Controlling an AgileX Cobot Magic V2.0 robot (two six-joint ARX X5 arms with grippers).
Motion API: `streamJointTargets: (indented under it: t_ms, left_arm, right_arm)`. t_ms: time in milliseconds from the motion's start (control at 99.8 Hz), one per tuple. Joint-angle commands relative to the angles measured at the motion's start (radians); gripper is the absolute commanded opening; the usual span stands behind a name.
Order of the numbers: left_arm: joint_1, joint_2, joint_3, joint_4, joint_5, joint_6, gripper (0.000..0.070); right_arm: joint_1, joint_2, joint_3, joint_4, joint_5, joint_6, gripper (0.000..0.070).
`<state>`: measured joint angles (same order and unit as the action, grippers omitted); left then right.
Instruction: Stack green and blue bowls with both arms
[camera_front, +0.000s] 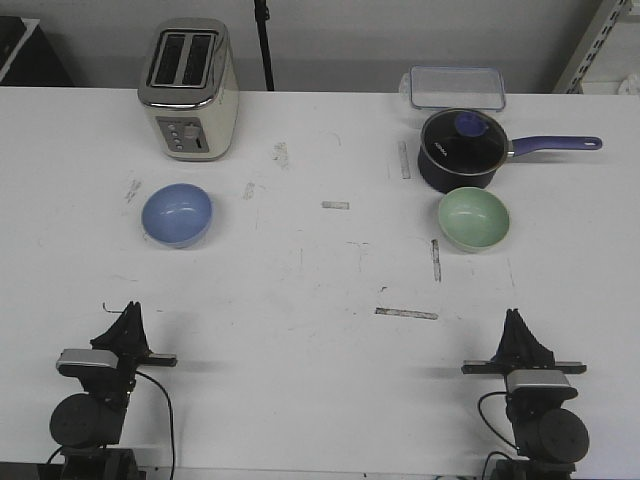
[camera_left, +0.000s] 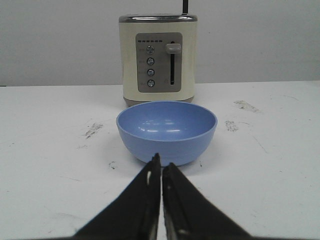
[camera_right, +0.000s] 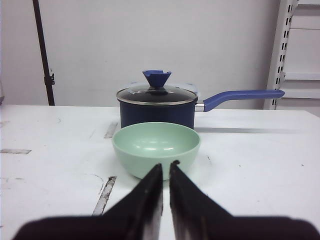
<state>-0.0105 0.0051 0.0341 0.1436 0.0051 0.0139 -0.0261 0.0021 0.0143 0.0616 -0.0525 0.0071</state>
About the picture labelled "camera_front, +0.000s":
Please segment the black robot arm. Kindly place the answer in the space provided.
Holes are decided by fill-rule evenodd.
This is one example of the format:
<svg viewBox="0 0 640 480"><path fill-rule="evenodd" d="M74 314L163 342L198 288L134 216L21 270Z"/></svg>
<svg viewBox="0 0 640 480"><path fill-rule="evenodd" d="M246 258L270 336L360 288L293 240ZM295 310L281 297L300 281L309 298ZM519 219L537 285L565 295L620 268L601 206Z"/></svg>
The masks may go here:
<svg viewBox="0 0 640 480"><path fill-rule="evenodd" d="M476 408L485 425L514 450L487 454L483 479L569 479L589 450L584 422L563 403L578 396L567 377L585 373L582 362L561 362L531 333L517 309L506 311L503 333L489 360L466 360L466 375L499 375L505 389L482 395ZM514 439L508 440L487 420L483 402L500 395Z"/></svg>
<svg viewBox="0 0 640 480"><path fill-rule="evenodd" d="M77 379L83 391L68 396L49 421L56 455L64 457L61 479L146 479L135 453L118 446L130 403L141 377L164 395L168 407L171 465L176 469L174 409L167 389L142 367L175 367L174 354L156 354L147 341L141 304L131 301L116 321L90 341L88 348L67 348L56 361L57 372Z"/></svg>

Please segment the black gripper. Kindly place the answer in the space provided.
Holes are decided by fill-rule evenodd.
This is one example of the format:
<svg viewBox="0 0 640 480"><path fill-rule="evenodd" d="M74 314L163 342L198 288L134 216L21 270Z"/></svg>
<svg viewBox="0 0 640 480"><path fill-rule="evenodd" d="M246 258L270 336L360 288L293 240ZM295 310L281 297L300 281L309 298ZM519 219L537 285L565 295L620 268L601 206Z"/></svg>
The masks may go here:
<svg viewBox="0 0 640 480"><path fill-rule="evenodd" d="M513 424L537 419L578 396L567 376L586 372L581 362L558 362L527 327L517 309L508 309L492 361L465 360L463 374L500 375L506 387L506 415Z"/></svg>
<svg viewBox="0 0 640 480"><path fill-rule="evenodd" d="M133 319L133 340L129 323ZM110 374L82 378L84 390L114 408L127 408L136 384L135 375L140 366L175 367L175 354L151 352L144 331L141 304L130 301L117 320L106 332L90 341L93 349L108 350L119 359L117 370Z"/></svg>

